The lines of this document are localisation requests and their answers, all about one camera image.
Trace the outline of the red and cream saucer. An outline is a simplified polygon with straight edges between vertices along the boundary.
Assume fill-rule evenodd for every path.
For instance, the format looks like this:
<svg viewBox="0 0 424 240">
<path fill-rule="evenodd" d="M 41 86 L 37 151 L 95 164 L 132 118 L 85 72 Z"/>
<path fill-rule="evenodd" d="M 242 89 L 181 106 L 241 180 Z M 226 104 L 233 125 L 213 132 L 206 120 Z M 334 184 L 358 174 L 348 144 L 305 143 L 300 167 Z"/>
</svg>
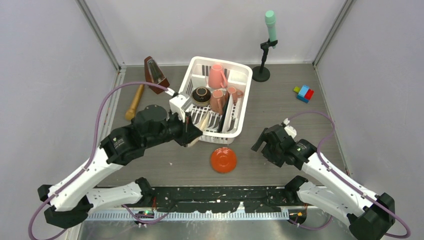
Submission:
<svg viewBox="0 0 424 240">
<path fill-rule="evenodd" d="M 210 112 L 208 111 L 202 118 L 201 118 L 201 120 L 200 120 L 200 122 L 198 123 L 198 125 L 197 125 L 197 127 L 202 131 L 202 132 L 204 132 L 205 131 L 205 129 L 206 129 L 206 127 L 207 127 L 207 124 L 208 124 L 208 122 L 209 122 L 209 120 L 210 120 L 210 116 L 211 116 L 211 114 L 210 114 Z M 188 145 L 187 145 L 187 147 L 188 148 L 190 148 L 190 147 L 192 147 L 192 146 L 194 146 L 199 140 L 200 140 L 200 136 L 199 137 L 197 137 L 196 139 L 194 139 L 192 142 L 190 142 Z"/>
</svg>

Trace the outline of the red small plate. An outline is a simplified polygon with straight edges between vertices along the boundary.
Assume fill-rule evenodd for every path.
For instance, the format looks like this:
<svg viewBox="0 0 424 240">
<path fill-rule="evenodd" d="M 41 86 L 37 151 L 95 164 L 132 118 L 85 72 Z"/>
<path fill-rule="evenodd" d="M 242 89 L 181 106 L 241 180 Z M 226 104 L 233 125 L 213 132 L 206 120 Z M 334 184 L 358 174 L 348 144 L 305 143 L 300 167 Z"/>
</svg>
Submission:
<svg viewBox="0 0 424 240">
<path fill-rule="evenodd" d="M 217 148 L 210 156 L 210 165 L 218 173 L 229 173 L 237 166 L 237 155 L 231 148 Z"/>
</svg>

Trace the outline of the black patterned ceramic bowl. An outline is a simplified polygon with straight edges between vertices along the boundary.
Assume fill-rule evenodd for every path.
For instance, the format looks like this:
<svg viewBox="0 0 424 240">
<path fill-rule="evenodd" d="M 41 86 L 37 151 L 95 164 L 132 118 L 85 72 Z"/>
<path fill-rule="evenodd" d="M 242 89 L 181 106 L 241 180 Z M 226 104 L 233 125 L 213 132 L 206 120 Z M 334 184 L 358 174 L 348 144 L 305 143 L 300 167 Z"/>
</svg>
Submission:
<svg viewBox="0 0 424 240">
<path fill-rule="evenodd" d="M 206 87 L 197 87 L 191 93 L 192 103 L 197 107 L 207 107 L 210 104 L 212 93 Z"/>
</svg>

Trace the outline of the white round plate with lettering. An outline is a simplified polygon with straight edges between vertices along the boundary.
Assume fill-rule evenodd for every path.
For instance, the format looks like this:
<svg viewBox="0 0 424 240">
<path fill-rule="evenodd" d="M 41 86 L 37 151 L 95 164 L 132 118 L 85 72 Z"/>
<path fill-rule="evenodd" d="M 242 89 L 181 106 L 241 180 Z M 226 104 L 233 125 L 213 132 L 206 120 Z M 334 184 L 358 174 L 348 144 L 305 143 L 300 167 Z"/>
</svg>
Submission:
<svg viewBox="0 0 424 240">
<path fill-rule="evenodd" d="M 233 133 L 237 129 L 236 118 L 234 118 L 235 110 L 234 110 L 234 102 L 233 97 L 230 95 L 228 98 L 228 105 L 225 114 L 225 120 L 222 127 L 222 133 Z"/>
</svg>

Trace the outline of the white plastic dish rack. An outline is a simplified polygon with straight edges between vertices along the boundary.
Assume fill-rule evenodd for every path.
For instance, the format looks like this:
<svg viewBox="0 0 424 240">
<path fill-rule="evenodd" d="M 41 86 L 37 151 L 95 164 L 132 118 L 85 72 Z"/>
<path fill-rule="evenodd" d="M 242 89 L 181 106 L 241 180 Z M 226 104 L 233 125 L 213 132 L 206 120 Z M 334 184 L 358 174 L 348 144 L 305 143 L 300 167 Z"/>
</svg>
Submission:
<svg viewBox="0 0 424 240">
<path fill-rule="evenodd" d="M 169 89 L 170 110 L 203 130 L 203 142 L 231 144 L 242 132 L 253 77 L 250 67 L 195 56 L 178 91 Z"/>
</svg>

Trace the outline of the small pink cup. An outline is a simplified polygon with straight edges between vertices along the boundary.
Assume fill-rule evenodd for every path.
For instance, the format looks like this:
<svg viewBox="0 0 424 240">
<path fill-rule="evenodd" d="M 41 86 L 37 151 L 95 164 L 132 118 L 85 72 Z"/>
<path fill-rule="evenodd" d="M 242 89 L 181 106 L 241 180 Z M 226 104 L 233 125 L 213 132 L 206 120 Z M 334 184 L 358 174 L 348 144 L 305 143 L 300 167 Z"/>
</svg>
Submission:
<svg viewBox="0 0 424 240">
<path fill-rule="evenodd" d="M 234 86 L 229 86 L 227 88 L 227 92 L 229 95 L 232 96 L 233 104 L 236 105 L 238 102 L 238 99 L 244 96 L 244 92 L 237 89 Z"/>
</svg>

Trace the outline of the large pink mug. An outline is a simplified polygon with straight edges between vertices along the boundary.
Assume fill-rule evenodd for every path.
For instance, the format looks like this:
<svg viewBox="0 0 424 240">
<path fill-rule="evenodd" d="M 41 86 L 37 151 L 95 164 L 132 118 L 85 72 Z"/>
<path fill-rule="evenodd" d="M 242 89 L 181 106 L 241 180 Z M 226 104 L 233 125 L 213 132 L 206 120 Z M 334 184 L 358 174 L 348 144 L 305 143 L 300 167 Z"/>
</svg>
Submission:
<svg viewBox="0 0 424 240">
<path fill-rule="evenodd" d="M 228 86 L 228 80 L 222 65 L 214 64 L 210 67 L 208 85 L 212 89 L 226 88 Z"/>
</svg>

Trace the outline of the teal square plate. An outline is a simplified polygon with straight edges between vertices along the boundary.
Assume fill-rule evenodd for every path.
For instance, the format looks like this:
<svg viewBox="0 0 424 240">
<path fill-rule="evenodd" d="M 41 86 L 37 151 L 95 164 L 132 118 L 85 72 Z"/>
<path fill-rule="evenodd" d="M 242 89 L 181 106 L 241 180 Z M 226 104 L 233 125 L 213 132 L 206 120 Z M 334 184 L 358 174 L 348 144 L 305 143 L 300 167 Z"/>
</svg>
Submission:
<svg viewBox="0 0 424 240">
<path fill-rule="evenodd" d="M 224 123 L 225 123 L 225 119 L 226 119 L 226 115 L 227 115 L 227 109 L 228 109 L 228 106 L 230 104 L 230 100 L 231 100 L 231 97 L 229 96 L 228 99 L 226 100 L 226 103 L 225 103 L 224 108 L 223 108 L 223 113 L 221 115 L 221 119 L 220 119 L 220 122 L 219 122 L 219 125 L 218 125 L 217 133 L 222 133 L 222 131 L 223 131 Z"/>
</svg>

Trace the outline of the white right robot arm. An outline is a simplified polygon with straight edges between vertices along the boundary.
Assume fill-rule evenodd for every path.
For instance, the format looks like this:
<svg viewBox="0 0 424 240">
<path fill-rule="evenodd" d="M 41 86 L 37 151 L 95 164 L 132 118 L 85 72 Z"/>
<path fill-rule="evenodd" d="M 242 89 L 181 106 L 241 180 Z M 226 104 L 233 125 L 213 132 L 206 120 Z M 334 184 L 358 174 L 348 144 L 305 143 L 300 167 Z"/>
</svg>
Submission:
<svg viewBox="0 0 424 240">
<path fill-rule="evenodd" d="M 264 128 L 251 150 L 260 151 L 274 165 L 296 167 L 326 186 L 325 190 L 302 176 L 285 185 L 285 198 L 291 205 L 314 205 L 345 224 L 358 240 L 380 240 L 394 225 L 395 218 L 381 207 L 395 211 L 395 201 L 387 193 L 376 194 L 361 186 L 333 165 L 305 139 L 295 141 L 296 130 L 276 124 Z"/>
</svg>

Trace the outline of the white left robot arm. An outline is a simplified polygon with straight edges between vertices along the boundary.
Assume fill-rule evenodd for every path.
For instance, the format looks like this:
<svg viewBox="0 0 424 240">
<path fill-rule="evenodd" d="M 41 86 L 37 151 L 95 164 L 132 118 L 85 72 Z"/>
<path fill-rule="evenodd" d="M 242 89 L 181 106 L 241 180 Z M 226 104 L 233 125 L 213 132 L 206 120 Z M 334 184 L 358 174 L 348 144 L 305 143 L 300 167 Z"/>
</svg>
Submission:
<svg viewBox="0 0 424 240">
<path fill-rule="evenodd" d="M 153 202 L 154 191 L 144 177 L 113 188 L 98 188 L 97 184 L 142 157 L 149 148 L 170 141 L 187 147 L 202 134 L 190 115 L 180 119 L 177 113 L 161 106 L 147 106 L 129 125 L 112 130 L 94 150 L 94 155 L 67 178 L 38 188 L 40 200 L 49 204 L 44 211 L 46 222 L 68 229 L 98 210 L 127 204 L 148 207 Z"/>
</svg>

